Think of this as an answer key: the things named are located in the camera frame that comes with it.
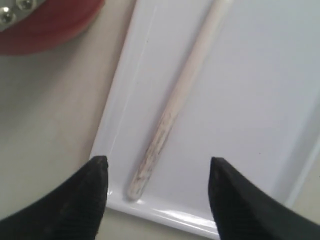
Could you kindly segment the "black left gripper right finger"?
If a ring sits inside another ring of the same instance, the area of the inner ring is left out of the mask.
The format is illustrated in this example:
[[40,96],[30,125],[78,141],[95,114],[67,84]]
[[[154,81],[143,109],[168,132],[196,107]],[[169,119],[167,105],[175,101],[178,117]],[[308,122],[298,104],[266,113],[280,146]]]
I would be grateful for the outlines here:
[[222,157],[212,157],[209,205],[222,240],[318,240],[320,226],[265,194]]

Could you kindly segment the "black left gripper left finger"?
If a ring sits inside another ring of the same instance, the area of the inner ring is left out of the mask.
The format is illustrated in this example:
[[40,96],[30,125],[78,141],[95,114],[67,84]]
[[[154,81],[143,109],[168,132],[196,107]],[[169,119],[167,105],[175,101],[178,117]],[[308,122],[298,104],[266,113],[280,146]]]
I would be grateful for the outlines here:
[[94,240],[104,215],[108,160],[94,156],[56,189],[0,221],[2,240]]

